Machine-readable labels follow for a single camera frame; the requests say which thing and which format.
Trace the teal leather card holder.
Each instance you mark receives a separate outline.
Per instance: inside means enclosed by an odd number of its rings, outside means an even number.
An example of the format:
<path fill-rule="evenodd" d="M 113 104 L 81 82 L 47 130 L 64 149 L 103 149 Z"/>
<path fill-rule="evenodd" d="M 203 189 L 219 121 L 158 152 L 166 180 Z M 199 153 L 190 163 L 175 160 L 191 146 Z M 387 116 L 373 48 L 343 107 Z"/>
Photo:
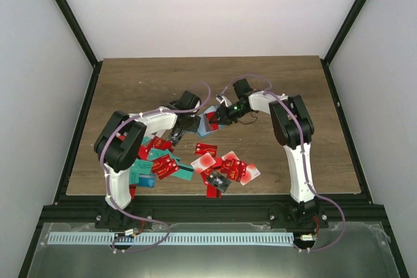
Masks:
<path fill-rule="evenodd" d="M 199 115 L 201 120 L 197 129 L 197 134 L 201 139 L 225 127 L 224 125 L 211 124 L 209 122 L 210 118 L 214 116 L 217 108 L 217 105 L 212 105 Z"/>

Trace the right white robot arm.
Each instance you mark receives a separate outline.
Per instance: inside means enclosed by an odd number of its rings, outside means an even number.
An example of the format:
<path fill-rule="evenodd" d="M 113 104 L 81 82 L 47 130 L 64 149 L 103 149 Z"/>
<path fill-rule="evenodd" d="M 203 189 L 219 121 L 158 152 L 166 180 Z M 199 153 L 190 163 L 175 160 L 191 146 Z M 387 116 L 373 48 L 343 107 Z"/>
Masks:
<path fill-rule="evenodd" d="M 277 142 L 284 148 L 291 179 L 293 204 L 287 209 L 290 222 L 303 228 L 318 214 L 319 205 L 313 186 L 310 151 L 315 128 L 301 96 L 278 96 L 270 89 L 255 90 L 247 79 L 233 82 L 237 101 L 232 103 L 223 93 L 216 95 L 220 106 L 211 124 L 230 125 L 248 113 L 270 115 Z"/>

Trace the small black card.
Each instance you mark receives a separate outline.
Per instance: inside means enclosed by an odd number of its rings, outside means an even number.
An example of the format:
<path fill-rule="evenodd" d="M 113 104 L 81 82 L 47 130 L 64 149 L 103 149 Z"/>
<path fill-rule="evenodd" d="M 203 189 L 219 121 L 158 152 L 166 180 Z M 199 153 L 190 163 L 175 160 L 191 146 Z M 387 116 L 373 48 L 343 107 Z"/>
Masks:
<path fill-rule="evenodd" d="M 223 193 L 226 192 L 231 185 L 231 181 L 217 171 L 212 171 L 207 176 L 206 181 L 208 184 L 214 186 L 217 190 Z"/>

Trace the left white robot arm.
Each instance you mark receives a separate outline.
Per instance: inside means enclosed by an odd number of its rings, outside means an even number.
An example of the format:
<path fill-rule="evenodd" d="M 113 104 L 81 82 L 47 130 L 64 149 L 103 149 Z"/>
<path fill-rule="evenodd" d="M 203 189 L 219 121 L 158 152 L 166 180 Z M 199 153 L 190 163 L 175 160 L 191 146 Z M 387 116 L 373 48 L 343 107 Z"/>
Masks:
<path fill-rule="evenodd" d="M 143 138 L 170 131 L 168 141 L 177 145 L 186 132 L 196 132 L 203 105 L 200 97 L 186 90 L 178 100 L 145 113 L 115 111 L 94 144 L 94 152 L 104 170 L 107 204 L 112 207 L 110 220 L 124 229 L 133 221 L 127 208 L 132 198 L 129 191 L 130 168 L 139 156 Z"/>

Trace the red card black stripe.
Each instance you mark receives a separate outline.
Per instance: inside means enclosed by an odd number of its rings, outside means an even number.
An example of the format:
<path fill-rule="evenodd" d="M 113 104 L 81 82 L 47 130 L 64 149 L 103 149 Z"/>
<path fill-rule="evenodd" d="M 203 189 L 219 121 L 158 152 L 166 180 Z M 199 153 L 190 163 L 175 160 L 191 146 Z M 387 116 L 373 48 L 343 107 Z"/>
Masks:
<path fill-rule="evenodd" d="M 219 124 L 218 124 L 218 118 L 216 116 L 216 112 L 210 112 L 207 114 L 207 118 L 208 118 L 208 125 L 210 126 L 212 131 L 218 130 L 219 129 Z"/>

